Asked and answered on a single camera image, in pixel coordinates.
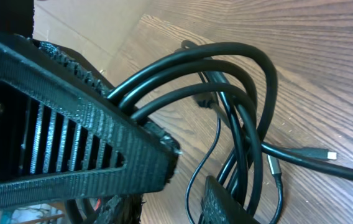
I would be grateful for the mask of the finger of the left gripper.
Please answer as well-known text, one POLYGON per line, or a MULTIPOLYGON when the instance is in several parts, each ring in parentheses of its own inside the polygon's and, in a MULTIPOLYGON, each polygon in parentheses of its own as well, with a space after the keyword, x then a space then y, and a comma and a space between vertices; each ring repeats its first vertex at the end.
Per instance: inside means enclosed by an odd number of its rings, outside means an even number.
POLYGON ((36 47, 66 68, 101 96, 108 96, 114 86, 79 52, 61 45, 36 40, 36 47))
POLYGON ((36 47, 0 32, 0 210, 158 192, 180 147, 36 47))

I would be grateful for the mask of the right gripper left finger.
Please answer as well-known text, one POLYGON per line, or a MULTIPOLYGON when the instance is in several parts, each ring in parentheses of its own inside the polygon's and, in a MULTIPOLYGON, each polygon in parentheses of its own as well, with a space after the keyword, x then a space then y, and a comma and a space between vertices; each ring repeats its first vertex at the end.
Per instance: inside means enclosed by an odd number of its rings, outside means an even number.
POLYGON ((104 197, 94 223, 140 224, 143 195, 114 195, 104 197))

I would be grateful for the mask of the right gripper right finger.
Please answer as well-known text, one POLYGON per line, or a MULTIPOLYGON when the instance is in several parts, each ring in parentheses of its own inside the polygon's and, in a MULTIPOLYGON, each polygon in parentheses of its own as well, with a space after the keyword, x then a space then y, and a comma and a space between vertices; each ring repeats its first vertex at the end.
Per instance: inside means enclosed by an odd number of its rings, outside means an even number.
POLYGON ((206 224, 259 224, 213 176, 206 178, 201 207, 206 224))

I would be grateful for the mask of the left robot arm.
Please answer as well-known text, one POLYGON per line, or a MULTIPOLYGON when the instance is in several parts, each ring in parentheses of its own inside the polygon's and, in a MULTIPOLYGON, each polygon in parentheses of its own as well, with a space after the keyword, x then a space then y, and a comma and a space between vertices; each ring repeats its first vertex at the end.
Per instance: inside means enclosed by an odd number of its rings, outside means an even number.
POLYGON ((173 175, 178 143, 108 101, 112 85, 72 49, 32 38, 32 1, 0 1, 0 210, 100 198, 113 223, 173 175))

